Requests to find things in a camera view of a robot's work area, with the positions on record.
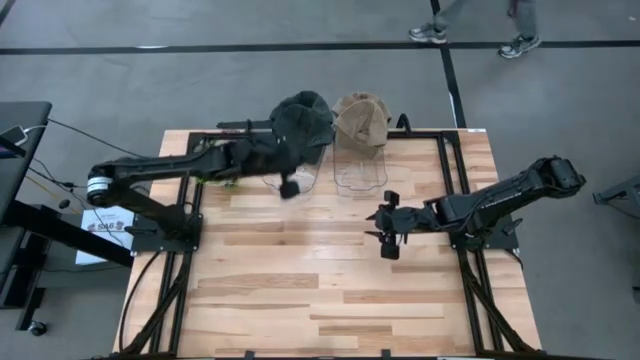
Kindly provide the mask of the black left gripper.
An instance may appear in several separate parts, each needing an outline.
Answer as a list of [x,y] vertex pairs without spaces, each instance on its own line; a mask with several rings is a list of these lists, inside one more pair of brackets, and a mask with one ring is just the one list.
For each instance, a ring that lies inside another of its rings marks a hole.
[[300,194],[300,188],[290,176],[300,165],[299,153],[285,140],[259,138],[242,140],[234,147],[234,161],[241,177],[279,174],[280,197],[291,199]]

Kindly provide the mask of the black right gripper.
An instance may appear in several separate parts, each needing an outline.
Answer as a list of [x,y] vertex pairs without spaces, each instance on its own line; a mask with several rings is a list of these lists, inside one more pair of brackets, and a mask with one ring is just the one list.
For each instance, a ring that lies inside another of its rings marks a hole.
[[409,233],[438,232],[443,229],[432,208],[400,207],[400,195],[391,190],[386,190],[383,198],[385,204],[366,218],[367,221],[379,220],[379,232],[365,231],[365,234],[376,237],[381,243],[382,258],[398,259],[400,245],[407,243]]

